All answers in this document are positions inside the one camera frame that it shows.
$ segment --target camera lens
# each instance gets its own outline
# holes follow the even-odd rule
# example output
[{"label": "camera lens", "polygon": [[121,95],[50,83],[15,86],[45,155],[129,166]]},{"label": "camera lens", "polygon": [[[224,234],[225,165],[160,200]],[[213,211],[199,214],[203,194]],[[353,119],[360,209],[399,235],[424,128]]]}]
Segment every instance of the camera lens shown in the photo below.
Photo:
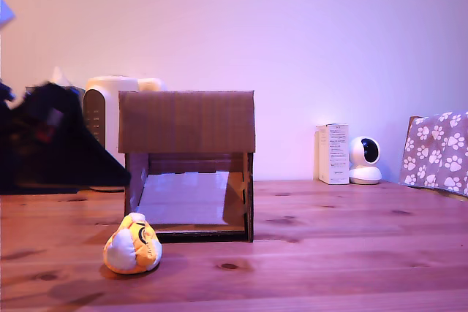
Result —
[{"label": "camera lens", "polygon": [[361,140],[363,147],[364,147],[364,158],[367,162],[372,163],[377,160],[379,157],[379,148],[377,144],[368,138],[364,138]]}]

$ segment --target white appliance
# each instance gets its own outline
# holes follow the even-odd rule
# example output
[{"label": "white appliance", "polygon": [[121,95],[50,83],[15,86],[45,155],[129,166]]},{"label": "white appliance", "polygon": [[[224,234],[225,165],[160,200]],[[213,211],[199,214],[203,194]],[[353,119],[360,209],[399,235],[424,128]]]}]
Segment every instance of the white appliance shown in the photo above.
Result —
[{"label": "white appliance", "polygon": [[370,137],[357,137],[350,143],[350,182],[378,184],[382,173],[375,167],[380,159],[380,145]]},{"label": "white appliance", "polygon": [[125,155],[118,152],[118,92],[166,91],[165,84],[156,78],[137,79],[125,76],[91,78],[83,97],[86,126],[102,146],[125,166]]}]

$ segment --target white box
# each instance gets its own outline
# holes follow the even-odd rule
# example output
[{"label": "white box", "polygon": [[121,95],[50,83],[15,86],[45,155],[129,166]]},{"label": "white box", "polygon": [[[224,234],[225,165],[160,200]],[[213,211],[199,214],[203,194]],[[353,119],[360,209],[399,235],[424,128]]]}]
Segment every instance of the white box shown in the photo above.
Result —
[{"label": "white box", "polygon": [[327,124],[319,129],[319,179],[327,184],[350,183],[349,128]]}]

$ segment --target cardboard flap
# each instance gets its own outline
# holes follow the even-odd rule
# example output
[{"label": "cardboard flap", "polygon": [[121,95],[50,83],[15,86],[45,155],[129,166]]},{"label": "cardboard flap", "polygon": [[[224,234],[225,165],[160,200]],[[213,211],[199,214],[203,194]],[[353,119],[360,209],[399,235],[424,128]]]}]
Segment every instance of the cardboard flap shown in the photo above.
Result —
[{"label": "cardboard flap", "polygon": [[119,153],[255,152],[253,91],[121,91],[119,109]]}]

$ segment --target yellow plush toy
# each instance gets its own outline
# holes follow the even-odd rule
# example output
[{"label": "yellow plush toy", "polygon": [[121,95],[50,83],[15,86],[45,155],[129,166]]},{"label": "yellow plush toy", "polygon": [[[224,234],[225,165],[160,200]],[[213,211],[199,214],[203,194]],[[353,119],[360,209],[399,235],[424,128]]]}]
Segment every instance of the yellow plush toy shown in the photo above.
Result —
[{"label": "yellow plush toy", "polygon": [[161,255],[161,243],[141,213],[125,216],[104,247],[105,265],[120,274],[152,270],[158,265]]}]

